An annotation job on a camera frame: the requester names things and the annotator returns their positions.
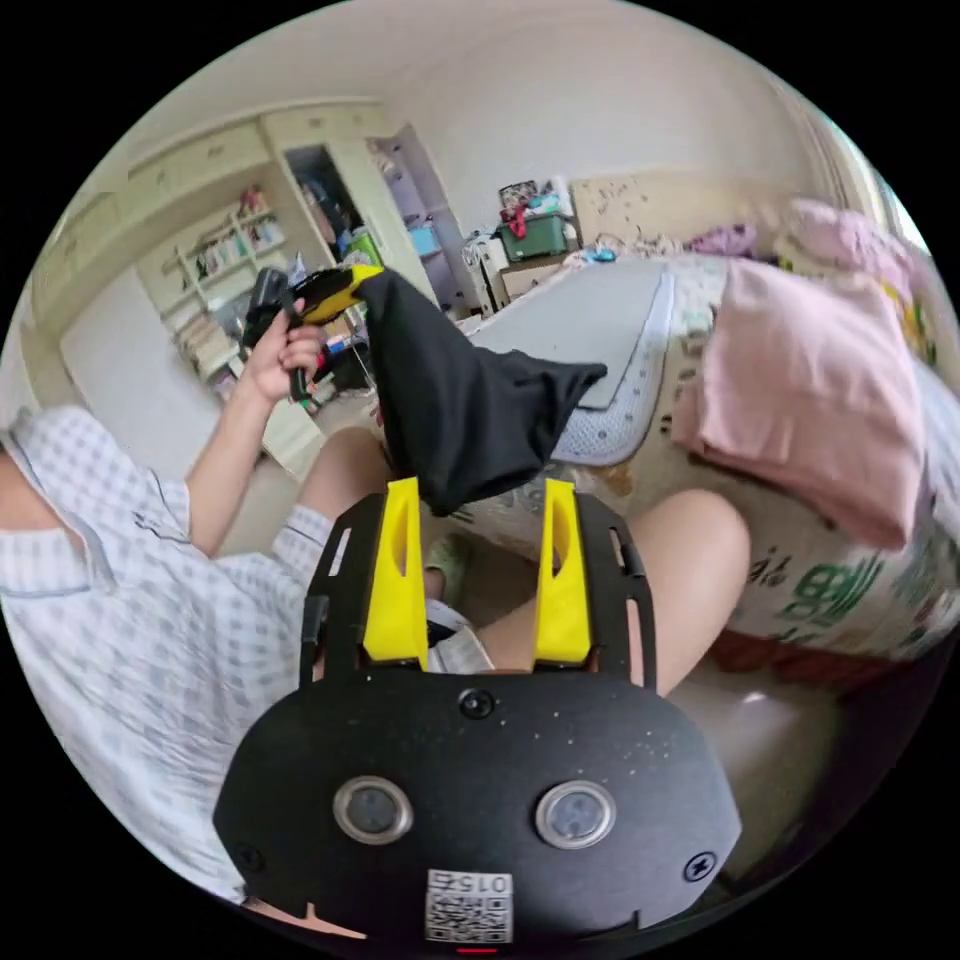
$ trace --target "screw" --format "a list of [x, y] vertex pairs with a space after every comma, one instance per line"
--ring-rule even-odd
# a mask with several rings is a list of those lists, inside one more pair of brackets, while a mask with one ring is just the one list
[[263, 854], [248, 843], [237, 846], [237, 859], [248, 873], [259, 873], [263, 869]]
[[471, 720], [483, 720], [493, 713], [494, 699], [486, 690], [464, 690], [460, 694], [460, 712]]
[[683, 879], [687, 883], [699, 883], [713, 873], [716, 865], [717, 855], [715, 853], [711, 853], [709, 850], [698, 853], [687, 861], [687, 865], [683, 868]]

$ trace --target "bedsheet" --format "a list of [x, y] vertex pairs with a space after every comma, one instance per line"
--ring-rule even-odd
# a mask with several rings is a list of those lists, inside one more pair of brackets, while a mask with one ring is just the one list
[[926, 516], [901, 551], [859, 546], [787, 494], [674, 446], [673, 405], [698, 368], [728, 261], [687, 254], [665, 262], [675, 278], [670, 342], [653, 425], [639, 449], [612, 467], [553, 462], [531, 483], [463, 508], [455, 521], [535, 560], [547, 478], [570, 481], [622, 515], [684, 489], [713, 490], [741, 511], [753, 541], [731, 635], [884, 661], [916, 658], [960, 622], [960, 550]]

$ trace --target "hand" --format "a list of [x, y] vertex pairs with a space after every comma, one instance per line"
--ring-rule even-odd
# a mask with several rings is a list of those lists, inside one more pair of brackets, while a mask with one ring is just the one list
[[[302, 310], [303, 300], [296, 303]], [[306, 373], [307, 382], [317, 372], [317, 357], [326, 340], [323, 330], [316, 324], [289, 329], [290, 320], [281, 310], [260, 338], [247, 358], [243, 380], [270, 404], [275, 404], [290, 393], [290, 372], [300, 367]]]

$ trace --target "plastic container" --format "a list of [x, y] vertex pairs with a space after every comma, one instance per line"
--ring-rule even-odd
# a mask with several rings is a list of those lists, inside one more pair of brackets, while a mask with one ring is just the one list
[[519, 263], [531, 257], [555, 257], [566, 253], [563, 217], [559, 214], [547, 214], [543, 217], [529, 217], [526, 223], [527, 233], [522, 240], [514, 235], [507, 224], [497, 227], [497, 237], [503, 243], [507, 259], [511, 263]]
[[382, 267], [383, 260], [380, 259], [380, 252], [377, 245], [373, 242], [366, 227], [358, 227], [353, 231], [353, 236], [347, 242], [347, 253], [359, 253], [370, 261], [371, 266]]
[[413, 241], [418, 256], [428, 257], [431, 253], [436, 253], [440, 249], [433, 227], [411, 227], [410, 239]]

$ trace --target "shorts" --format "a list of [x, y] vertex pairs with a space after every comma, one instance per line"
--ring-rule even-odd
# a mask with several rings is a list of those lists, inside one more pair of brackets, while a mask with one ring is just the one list
[[[323, 514], [297, 504], [273, 543], [272, 558], [299, 581], [304, 592], [332, 531], [333, 523]], [[493, 663], [470, 623], [439, 600], [427, 600], [427, 639], [431, 673], [493, 670]]]

